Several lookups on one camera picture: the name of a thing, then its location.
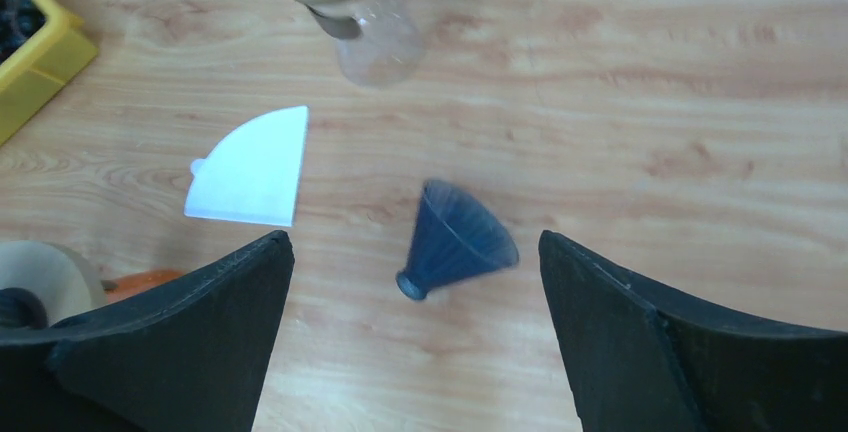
wooden table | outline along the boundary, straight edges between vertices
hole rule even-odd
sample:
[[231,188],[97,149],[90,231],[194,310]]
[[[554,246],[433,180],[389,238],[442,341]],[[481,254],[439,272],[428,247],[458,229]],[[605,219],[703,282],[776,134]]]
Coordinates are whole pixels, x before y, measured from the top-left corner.
[[[577,431],[543,229],[709,300],[848,329],[848,0],[408,0],[429,53],[359,89],[290,0],[60,0],[100,57],[0,148],[0,239],[104,277],[268,227],[188,219],[189,164],[301,104],[297,265],[256,430]],[[406,299],[422,181],[467,187],[517,270]]]

white cardboard piece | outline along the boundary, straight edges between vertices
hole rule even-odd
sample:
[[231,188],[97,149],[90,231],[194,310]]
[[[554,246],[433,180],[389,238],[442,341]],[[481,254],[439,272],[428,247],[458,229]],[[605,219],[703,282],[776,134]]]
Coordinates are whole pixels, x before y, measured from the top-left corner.
[[207,158],[191,163],[185,215],[291,227],[308,122],[303,105],[269,112],[230,132]]

blue funnel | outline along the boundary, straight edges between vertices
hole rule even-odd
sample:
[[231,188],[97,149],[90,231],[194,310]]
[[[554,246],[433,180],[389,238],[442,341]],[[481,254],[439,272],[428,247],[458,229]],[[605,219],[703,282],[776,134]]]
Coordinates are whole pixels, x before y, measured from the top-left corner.
[[424,183],[400,290],[424,300],[436,288],[512,267],[518,249],[506,228],[464,190],[442,180]]

yellow plastic tray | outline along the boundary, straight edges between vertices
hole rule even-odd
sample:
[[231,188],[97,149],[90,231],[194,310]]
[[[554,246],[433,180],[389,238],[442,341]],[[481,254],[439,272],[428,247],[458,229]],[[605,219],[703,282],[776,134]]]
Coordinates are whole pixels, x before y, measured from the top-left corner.
[[55,0],[32,0],[44,26],[0,63],[0,144],[18,131],[97,55],[82,19]]

transparent cup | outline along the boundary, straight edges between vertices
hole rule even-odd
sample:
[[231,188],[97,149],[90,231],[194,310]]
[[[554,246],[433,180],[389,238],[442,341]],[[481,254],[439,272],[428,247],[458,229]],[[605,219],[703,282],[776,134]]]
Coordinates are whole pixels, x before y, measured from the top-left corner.
[[403,0],[342,0],[308,7],[335,39],[339,67],[354,84],[400,82],[424,56],[423,38]]

